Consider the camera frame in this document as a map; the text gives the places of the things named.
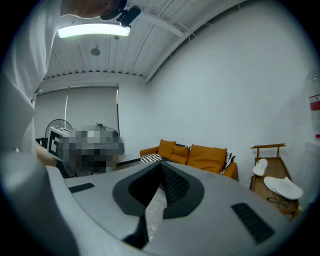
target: floor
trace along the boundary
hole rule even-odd
[[[123,170],[132,166],[141,165],[140,161],[129,164],[120,165],[118,170]],[[167,200],[165,192],[158,188],[150,204],[145,209],[146,227],[148,231],[149,240],[152,240],[157,233],[163,221],[164,209],[167,207]]]

